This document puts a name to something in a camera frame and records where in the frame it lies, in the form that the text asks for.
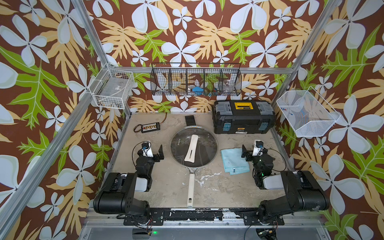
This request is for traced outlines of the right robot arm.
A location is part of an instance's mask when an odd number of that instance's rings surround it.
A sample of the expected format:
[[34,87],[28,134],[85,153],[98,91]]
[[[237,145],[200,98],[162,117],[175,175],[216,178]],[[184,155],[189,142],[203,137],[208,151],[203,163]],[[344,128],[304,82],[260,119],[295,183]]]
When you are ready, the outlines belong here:
[[257,213],[259,220],[294,212],[324,211],[330,207],[330,199],[309,171],[284,169],[273,175],[275,158],[268,154],[262,142],[257,141],[252,151],[242,146],[241,157],[252,163],[253,178],[259,189],[283,189],[285,192],[277,199],[261,201]]

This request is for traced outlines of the glass pot lid cream handle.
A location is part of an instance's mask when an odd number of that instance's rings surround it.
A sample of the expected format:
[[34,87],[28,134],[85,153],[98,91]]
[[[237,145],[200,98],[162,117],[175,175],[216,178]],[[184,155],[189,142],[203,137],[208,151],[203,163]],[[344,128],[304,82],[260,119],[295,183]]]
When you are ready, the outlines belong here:
[[210,131],[200,126],[189,126],[175,133],[170,150],[179,164],[197,169],[211,163],[219,148],[216,137]]

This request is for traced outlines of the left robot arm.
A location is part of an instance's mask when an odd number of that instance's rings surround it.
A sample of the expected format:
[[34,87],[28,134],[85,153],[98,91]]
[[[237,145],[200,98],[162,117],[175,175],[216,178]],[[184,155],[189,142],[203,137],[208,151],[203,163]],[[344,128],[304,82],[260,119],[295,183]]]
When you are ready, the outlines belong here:
[[135,192],[149,192],[152,186],[152,172],[155,163],[164,159],[163,146],[159,152],[148,155],[150,147],[143,146],[138,151],[135,173],[110,173],[93,203],[99,214],[123,214],[131,218],[150,218],[150,205],[147,201],[134,198]]

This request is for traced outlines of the light blue cloth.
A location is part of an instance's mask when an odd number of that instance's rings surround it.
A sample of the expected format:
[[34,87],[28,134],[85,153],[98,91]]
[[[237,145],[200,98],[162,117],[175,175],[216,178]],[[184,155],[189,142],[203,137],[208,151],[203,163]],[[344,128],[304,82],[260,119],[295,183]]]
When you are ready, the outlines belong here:
[[221,157],[226,173],[229,173],[230,175],[238,175],[250,171],[249,163],[246,162],[245,158],[242,158],[241,155],[241,148],[221,150]]

